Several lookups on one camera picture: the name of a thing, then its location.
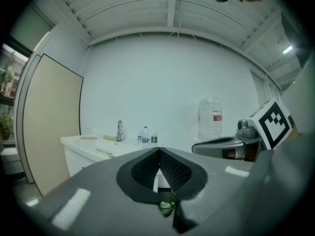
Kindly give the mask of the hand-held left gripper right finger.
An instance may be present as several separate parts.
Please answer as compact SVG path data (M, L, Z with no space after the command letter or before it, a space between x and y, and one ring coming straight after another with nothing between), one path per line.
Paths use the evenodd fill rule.
M159 149L160 169L176 198L173 224L159 233L249 233L251 164Z

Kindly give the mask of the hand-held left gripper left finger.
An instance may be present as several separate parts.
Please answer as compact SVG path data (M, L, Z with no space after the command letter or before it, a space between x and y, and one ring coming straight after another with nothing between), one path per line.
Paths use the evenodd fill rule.
M132 167L155 149L94 163L45 196L30 218L49 236L171 236L174 229L159 210L155 176L145 181Z

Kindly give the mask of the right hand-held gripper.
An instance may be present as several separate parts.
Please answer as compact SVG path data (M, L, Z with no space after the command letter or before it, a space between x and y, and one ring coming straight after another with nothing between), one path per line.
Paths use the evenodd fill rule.
M292 133L295 123L285 105L272 98L247 119L238 121L236 136L196 143L194 154L254 162L263 150L275 149Z

